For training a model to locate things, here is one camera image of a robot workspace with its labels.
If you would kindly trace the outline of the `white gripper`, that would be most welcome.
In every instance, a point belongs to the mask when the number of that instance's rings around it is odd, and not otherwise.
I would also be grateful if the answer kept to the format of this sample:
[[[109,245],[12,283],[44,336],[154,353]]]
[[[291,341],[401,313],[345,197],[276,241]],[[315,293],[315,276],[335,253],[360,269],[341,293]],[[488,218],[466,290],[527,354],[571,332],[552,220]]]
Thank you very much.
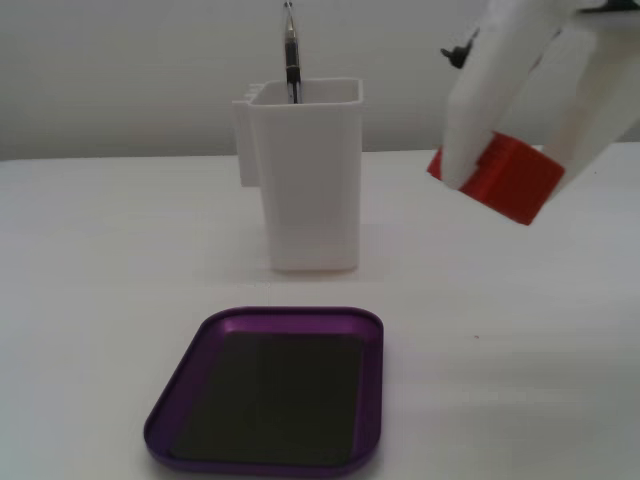
[[[476,170],[530,72],[577,12],[606,1],[489,1],[447,101],[442,181],[460,189]],[[595,44],[566,115],[543,153],[577,176],[639,120],[639,12],[580,13]]]

